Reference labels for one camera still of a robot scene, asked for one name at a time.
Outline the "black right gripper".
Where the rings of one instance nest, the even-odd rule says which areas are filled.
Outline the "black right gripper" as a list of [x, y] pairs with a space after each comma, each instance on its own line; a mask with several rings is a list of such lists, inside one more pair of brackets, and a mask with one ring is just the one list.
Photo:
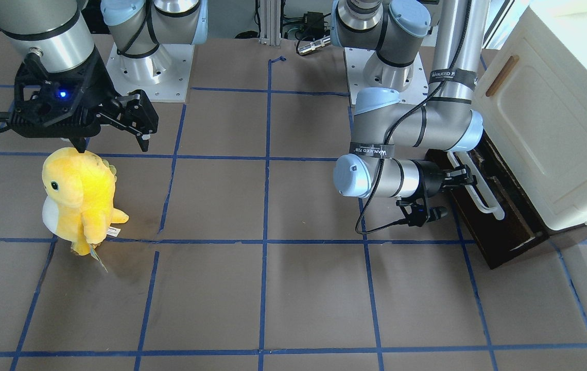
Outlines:
[[23, 137], [69, 139], [80, 154], [88, 137], [112, 125], [136, 137], [142, 152], [148, 152], [159, 116], [146, 92], [120, 95], [106, 71], [99, 51], [72, 70], [49, 73], [42, 59], [28, 53], [15, 76], [13, 112], [7, 125]]

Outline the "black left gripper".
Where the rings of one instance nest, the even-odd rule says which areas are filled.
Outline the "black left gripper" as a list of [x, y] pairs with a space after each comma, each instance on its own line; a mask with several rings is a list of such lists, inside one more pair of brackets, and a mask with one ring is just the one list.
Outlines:
[[452, 170], [440, 169], [434, 162], [425, 160], [412, 160], [419, 173], [419, 183], [414, 199], [421, 199], [424, 195], [434, 197], [439, 192], [448, 192], [460, 187], [476, 186], [476, 176], [472, 174], [468, 166], [457, 166]]

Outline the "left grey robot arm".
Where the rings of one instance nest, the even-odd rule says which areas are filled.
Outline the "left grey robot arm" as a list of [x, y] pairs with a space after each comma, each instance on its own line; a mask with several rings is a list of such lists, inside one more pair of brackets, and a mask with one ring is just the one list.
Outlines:
[[[404, 103], [397, 88], [358, 92], [350, 150], [333, 170], [341, 195], [411, 197], [428, 178], [412, 160], [395, 155], [397, 146], [468, 151], [479, 143], [484, 125], [471, 105], [488, 6], [488, 1], [442, 3], [428, 102], [422, 107]], [[430, 13], [417, 1], [335, 1], [331, 41], [373, 50], [377, 66], [410, 70], [430, 24]]]

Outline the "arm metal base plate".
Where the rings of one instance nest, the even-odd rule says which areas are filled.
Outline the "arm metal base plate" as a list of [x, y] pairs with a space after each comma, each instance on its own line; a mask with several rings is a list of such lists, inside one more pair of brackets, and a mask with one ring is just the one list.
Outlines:
[[151, 56], [131, 59], [114, 44], [106, 68], [121, 95], [141, 89], [152, 103], [184, 103], [194, 51], [194, 45], [162, 44]]
[[373, 50], [345, 48], [344, 56], [352, 106], [358, 92], [368, 87], [399, 91], [400, 98], [408, 104], [418, 104], [428, 94], [427, 75], [420, 54], [404, 68], [386, 65]]

